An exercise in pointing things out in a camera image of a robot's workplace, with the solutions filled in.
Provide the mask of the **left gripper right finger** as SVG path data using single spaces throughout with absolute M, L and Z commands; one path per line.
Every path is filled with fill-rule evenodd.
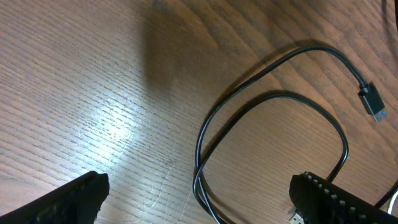
M 311 172 L 292 176 L 289 195 L 295 207 L 291 223 L 397 224 L 397 217 Z

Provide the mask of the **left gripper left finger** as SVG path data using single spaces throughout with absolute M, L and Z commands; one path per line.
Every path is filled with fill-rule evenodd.
M 90 171 L 23 207 L 2 215 L 1 223 L 93 224 L 108 195 L 108 175 Z

